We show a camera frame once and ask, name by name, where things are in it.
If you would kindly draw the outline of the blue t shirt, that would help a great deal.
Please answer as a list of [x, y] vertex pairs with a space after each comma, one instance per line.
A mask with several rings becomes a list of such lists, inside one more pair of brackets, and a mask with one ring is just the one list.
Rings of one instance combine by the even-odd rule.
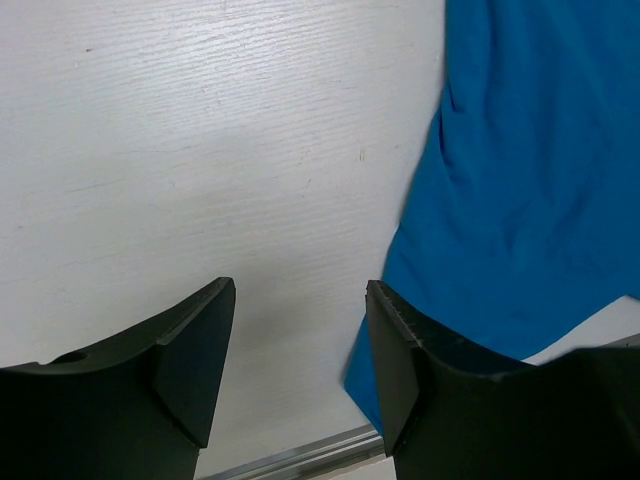
[[383, 281], [523, 360], [639, 294], [639, 5], [450, 1]]

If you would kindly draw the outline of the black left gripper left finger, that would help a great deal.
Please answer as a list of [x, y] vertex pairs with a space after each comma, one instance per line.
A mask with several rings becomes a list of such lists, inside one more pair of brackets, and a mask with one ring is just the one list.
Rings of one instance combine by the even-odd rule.
[[219, 278], [47, 364], [1, 372], [5, 479], [191, 479], [209, 443], [236, 302]]

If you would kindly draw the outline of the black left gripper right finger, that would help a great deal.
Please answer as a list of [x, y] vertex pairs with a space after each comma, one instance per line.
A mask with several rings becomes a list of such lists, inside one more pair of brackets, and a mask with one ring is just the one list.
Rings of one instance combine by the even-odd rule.
[[421, 314], [381, 281], [366, 316], [385, 451], [400, 479], [635, 479], [639, 350], [533, 366]]

